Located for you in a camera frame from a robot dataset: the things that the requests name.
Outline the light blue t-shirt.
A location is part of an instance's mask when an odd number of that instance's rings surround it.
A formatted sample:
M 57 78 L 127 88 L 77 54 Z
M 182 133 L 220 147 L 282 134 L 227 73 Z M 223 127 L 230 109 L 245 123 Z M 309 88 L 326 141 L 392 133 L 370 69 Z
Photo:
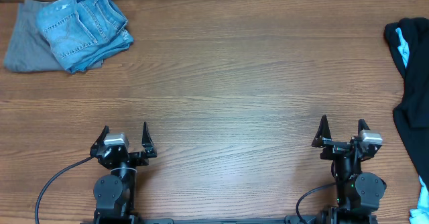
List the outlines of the light blue t-shirt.
M 410 56 L 410 49 L 407 41 L 403 37 L 402 30 L 398 27 L 395 29 L 395 32 L 400 41 L 397 50 L 402 56 L 402 61 L 404 63 L 405 68 L 407 68 Z M 421 190 L 418 199 L 418 204 L 415 209 L 410 210 L 409 220 L 411 224 L 428 224 L 428 189 L 421 176 L 419 177 L 419 181 L 421 184 Z

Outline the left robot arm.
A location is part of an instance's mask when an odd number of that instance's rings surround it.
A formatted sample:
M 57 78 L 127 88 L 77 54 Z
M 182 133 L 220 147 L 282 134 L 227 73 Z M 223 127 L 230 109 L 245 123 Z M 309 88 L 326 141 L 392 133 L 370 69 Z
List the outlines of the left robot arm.
M 143 223 L 134 211 L 137 167 L 147 166 L 158 153 L 150 137 L 147 123 L 143 124 L 140 152 L 129 151 L 124 133 L 111 133 L 105 126 L 90 148 L 90 156 L 110 171 L 100 177 L 93 188 L 96 200 L 94 223 Z

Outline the folded blue denim jeans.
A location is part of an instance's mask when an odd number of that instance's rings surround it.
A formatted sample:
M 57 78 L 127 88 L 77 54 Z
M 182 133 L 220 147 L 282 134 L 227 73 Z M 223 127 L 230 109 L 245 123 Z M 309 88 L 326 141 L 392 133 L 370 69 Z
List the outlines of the folded blue denim jeans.
M 37 29 L 61 67 L 84 72 L 127 50 L 134 39 L 112 0 L 57 0 L 38 11 Z

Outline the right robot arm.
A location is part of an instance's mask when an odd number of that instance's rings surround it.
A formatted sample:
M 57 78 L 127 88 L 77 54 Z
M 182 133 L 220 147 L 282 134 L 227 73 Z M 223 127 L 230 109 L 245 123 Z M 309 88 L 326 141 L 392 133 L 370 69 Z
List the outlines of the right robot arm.
M 373 215 L 387 185 L 377 175 L 364 172 L 361 163 L 372 159 L 382 147 L 380 133 L 371 131 L 364 119 L 358 121 L 358 133 L 349 142 L 334 141 L 327 116 L 320 120 L 312 146 L 320 148 L 322 160 L 330 160 L 336 187 L 336 205 L 327 206 L 312 223 L 376 223 Z

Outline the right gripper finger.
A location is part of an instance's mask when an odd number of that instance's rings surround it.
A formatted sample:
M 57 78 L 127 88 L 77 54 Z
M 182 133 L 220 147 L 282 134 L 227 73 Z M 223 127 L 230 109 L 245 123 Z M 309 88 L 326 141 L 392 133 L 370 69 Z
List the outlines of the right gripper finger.
M 326 146 L 327 142 L 332 140 L 332 136 L 330 134 L 330 128 L 328 124 L 328 119 L 326 115 L 323 115 L 320 120 L 320 124 L 316 135 L 312 141 L 312 147 L 315 148 L 323 148 Z
M 369 130 L 370 130 L 370 128 L 364 119 L 358 120 L 358 131 L 357 131 L 357 133 L 361 133 L 362 131 L 369 131 Z

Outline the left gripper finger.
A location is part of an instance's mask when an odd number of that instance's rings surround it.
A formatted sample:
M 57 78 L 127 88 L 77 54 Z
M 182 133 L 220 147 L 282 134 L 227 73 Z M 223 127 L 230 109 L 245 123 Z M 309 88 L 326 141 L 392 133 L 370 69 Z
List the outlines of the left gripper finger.
M 109 127 L 107 125 L 104 126 L 100 136 L 96 139 L 94 144 L 90 147 L 90 152 L 89 152 L 90 156 L 92 156 L 92 157 L 97 156 L 97 152 L 101 146 L 104 146 L 104 139 L 109 132 L 110 132 Z
M 144 148 L 147 158 L 156 158 L 158 156 L 156 147 L 154 146 L 154 143 L 149 134 L 148 125 L 146 122 L 143 123 L 141 144 Z

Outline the folded grey garment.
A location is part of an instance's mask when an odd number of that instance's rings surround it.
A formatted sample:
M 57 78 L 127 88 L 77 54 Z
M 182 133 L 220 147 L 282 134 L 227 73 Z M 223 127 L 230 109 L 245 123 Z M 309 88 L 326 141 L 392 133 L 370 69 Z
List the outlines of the folded grey garment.
M 51 3 L 53 2 L 25 0 L 19 4 L 17 19 L 4 59 L 4 65 L 8 70 L 12 72 L 65 71 L 55 59 L 49 43 L 36 26 L 38 11 Z M 102 64 L 103 62 L 89 69 L 100 68 Z

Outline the black polo shirt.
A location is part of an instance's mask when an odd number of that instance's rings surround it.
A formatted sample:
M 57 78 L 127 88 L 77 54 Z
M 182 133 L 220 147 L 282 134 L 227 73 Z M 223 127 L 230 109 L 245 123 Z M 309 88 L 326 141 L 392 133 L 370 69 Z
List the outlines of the black polo shirt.
M 397 50 L 398 27 L 410 49 L 407 68 Z M 393 120 L 416 172 L 428 184 L 428 19 L 403 18 L 389 23 L 384 38 L 404 80 L 402 101 L 393 109 Z

